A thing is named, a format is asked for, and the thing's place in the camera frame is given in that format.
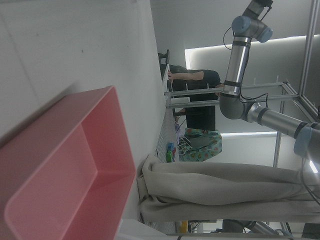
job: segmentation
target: white surface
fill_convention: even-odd
[[[149,0],[0,3],[0,53],[1,145],[64,95],[115,85],[135,165],[154,154],[165,100]],[[126,218],[138,201],[134,184]]]
[[[159,232],[152,227],[146,226],[134,219],[124,219],[121,224],[119,233],[133,237],[166,236],[164,233]]]

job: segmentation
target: person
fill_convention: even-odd
[[[160,69],[165,69],[165,64],[160,64]],[[209,88],[223,88],[224,84],[221,83],[219,74],[214,70],[206,69],[186,69],[180,65],[169,65],[168,70],[168,79],[172,84],[169,86],[171,91],[184,91],[184,90],[195,90],[195,89],[207,89]],[[212,93],[206,93],[206,100],[218,99]]]
[[[180,65],[169,65],[167,86],[170,91],[185,91],[209,88],[223,88],[219,74],[214,70],[207,69],[186,69]],[[220,92],[203,93],[193,95],[182,95],[190,97],[190,102],[217,100]],[[201,106],[183,108],[180,113],[185,112],[187,127],[191,129],[215,131],[215,106]]]

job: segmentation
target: gray cloth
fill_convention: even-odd
[[[241,219],[320,223],[320,206],[301,185],[300,172],[261,165],[174,162],[148,156],[138,179],[148,221]],[[320,174],[304,173],[320,193]]]

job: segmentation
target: pink plastic bin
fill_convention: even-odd
[[[0,149],[0,240],[112,240],[135,174],[116,89],[68,95]]]

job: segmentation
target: hand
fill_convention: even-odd
[[[224,85],[223,83],[222,83],[222,84],[218,84],[218,85],[215,86],[215,88],[224,88],[224,87],[225,87],[225,85]],[[218,97],[220,97],[221,92],[216,92],[215,95],[217,95]]]
[[[172,73],[169,69],[168,69],[168,78],[169,78],[169,80],[170,80],[171,83],[174,82],[175,74]]]

